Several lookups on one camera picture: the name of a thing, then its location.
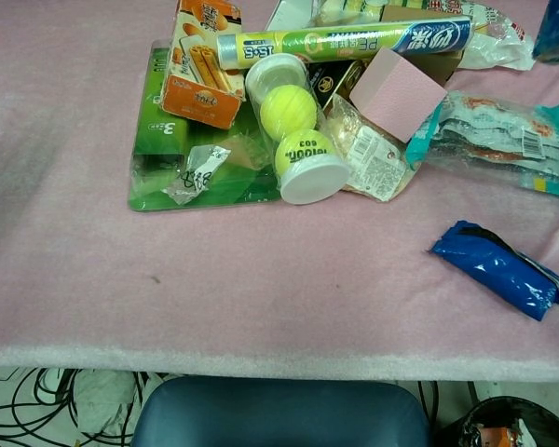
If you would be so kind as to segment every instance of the pink box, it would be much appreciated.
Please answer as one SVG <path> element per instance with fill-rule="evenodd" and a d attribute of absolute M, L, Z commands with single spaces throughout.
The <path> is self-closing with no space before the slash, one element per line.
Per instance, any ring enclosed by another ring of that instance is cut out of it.
<path fill-rule="evenodd" d="M 366 119 L 407 142 L 446 94 L 412 63 L 383 47 L 351 91 L 350 99 Z"/>

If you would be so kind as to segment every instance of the table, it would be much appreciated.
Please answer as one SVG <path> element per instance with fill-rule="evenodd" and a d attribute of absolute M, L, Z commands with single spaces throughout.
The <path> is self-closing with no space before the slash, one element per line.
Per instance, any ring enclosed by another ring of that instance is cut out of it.
<path fill-rule="evenodd" d="M 488 3 L 536 36 L 546 2 Z M 250 30 L 273 8 L 240 4 Z M 145 65 L 173 10 L 0 2 L 0 365 L 559 381 L 559 307 L 537 323 L 426 253 L 467 219 L 559 273 L 558 197 L 423 168 L 389 204 L 128 210 Z M 448 87 L 551 105 L 559 67 Z"/>

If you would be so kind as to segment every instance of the chair backrest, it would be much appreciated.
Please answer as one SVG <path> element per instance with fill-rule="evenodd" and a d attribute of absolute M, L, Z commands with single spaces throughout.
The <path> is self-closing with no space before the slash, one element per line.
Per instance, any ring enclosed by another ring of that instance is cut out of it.
<path fill-rule="evenodd" d="M 425 447 L 403 388 L 375 382 L 186 377 L 146 402 L 132 447 Z"/>

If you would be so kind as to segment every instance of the tennis ball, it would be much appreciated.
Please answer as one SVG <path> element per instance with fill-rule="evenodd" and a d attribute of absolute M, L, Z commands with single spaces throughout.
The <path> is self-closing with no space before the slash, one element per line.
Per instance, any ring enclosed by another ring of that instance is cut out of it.
<path fill-rule="evenodd" d="M 275 87 L 261 104 L 261 124 L 267 134 L 279 142 L 297 130 L 315 127 L 317 103 L 302 87 Z"/>
<path fill-rule="evenodd" d="M 284 138 L 276 151 L 276 172 L 281 177 L 288 168 L 308 156 L 334 154 L 332 141 L 317 130 L 301 129 Z"/>

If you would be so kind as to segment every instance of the blue wrapper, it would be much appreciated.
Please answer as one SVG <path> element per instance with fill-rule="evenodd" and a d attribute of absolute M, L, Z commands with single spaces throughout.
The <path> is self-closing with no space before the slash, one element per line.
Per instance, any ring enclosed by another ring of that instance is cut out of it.
<path fill-rule="evenodd" d="M 533 319 L 559 305 L 559 276 L 476 223 L 459 221 L 430 251 Z"/>

